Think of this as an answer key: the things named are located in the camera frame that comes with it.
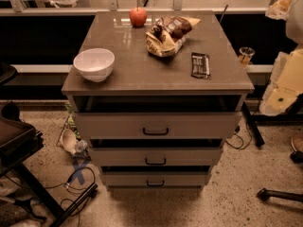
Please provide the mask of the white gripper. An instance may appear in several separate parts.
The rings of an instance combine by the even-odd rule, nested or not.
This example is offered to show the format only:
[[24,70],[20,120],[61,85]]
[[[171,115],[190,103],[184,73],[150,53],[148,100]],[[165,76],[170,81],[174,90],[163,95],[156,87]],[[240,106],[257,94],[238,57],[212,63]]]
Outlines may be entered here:
[[[274,20],[290,20],[292,1],[277,0],[266,10],[265,16]],[[303,49],[296,49],[290,54],[279,52],[259,111],[269,116],[285,113],[302,93]]]

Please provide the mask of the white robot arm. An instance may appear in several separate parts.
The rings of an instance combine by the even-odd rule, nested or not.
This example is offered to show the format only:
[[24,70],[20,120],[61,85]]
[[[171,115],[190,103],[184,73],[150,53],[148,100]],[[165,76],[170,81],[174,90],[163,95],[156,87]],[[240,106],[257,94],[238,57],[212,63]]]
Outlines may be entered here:
[[286,36],[297,43],[289,54],[279,52],[262,96],[259,111],[276,116],[284,113],[303,94],[303,0],[277,0],[265,16],[286,22]]

